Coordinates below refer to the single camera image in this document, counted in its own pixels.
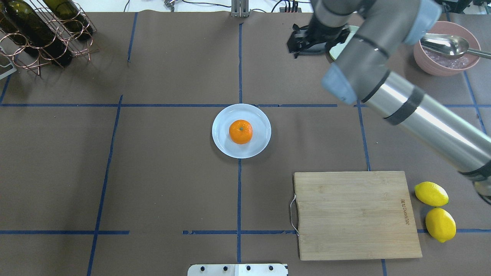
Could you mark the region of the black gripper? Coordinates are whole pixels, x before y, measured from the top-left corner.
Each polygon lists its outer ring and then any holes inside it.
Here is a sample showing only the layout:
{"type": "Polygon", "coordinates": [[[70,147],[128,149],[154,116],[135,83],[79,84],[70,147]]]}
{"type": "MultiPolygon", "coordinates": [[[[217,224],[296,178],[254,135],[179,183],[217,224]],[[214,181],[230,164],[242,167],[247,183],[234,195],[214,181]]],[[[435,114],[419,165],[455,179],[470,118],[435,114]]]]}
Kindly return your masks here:
{"type": "Polygon", "coordinates": [[[309,25],[300,27],[295,23],[292,29],[293,31],[287,41],[287,49],[290,54],[318,44],[325,44],[327,53],[333,46],[345,42],[349,35],[348,24],[336,28],[327,28],[309,25]]]}

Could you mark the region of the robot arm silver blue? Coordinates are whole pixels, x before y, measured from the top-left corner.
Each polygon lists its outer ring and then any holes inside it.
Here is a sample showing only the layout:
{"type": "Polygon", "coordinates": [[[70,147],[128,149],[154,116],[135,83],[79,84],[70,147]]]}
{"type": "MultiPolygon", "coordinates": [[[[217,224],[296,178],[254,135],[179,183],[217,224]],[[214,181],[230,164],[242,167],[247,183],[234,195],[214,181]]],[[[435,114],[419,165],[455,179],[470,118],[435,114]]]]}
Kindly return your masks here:
{"type": "Polygon", "coordinates": [[[490,203],[490,137],[387,67],[400,44],[414,45],[442,10],[433,0],[315,0],[307,26],[293,25],[287,48],[297,57],[344,42],[353,13],[364,21],[330,65],[321,85],[345,104],[361,101],[386,122],[412,133],[473,183],[490,203]]]}

